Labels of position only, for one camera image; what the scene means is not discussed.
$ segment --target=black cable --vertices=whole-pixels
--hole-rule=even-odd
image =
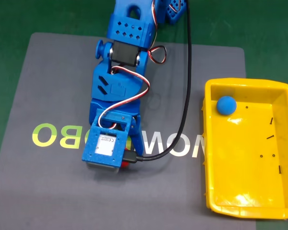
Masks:
[[[188,83],[187,83],[187,93],[186,93],[186,100],[184,103],[181,123],[177,132],[177,135],[175,136],[172,144],[164,150],[162,153],[149,156],[149,157],[142,157],[142,156],[136,156],[136,159],[138,161],[154,161],[161,157],[164,157],[167,155],[178,143],[180,136],[182,134],[184,124],[186,123],[187,118],[187,112],[189,107],[189,101],[190,101],[190,95],[191,95],[191,69],[192,69],[192,42],[191,42],[191,26],[190,26],[190,7],[189,7],[189,0],[186,0],[187,3],[187,33],[188,33]]]

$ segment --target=gray mat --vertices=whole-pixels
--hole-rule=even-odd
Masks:
[[[193,45],[191,102],[176,152],[118,174],[100,174],[81,161],[98,39],[32,35],[0,152],[0,230],[255,229],[253,220],[206,208],[199,143],[204,84],[211,78],[244,78],[243,50]],[[165,149],[178,130],[185,100],[187,46],[164,45],[166,64],[149,61],[151,91],[141,99],[146,151],[153,154],[158,146]],[[32,141],[42,123],[57,130],[48,147]],[[82,127],[78,149],[60,145],[60,131],[67,125]],[[161,138],[152,142],[153,135]],[[49,129],[39,132],[40,141],[49,137]]]

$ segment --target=red component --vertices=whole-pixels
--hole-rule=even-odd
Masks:
[[[129,165],[129,163],[128,162],[125,162],[125,161],[122,161],[122,163],[121,163],[121,168],[127,168],[128,167],[128,165]]]

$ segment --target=white label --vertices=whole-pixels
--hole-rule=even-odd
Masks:
[[[100,134],[95,153],[112,156],[116,137]]]

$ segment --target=black mark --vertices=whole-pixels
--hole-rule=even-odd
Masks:
[[[97,88],[102,92],[103,95],[107,95],[107,92],[100,85],[98,85]]]
[[[104,79],[102,76],[99,76],[99,80],[100,80],[105,86],[108,85],[106,79]]]

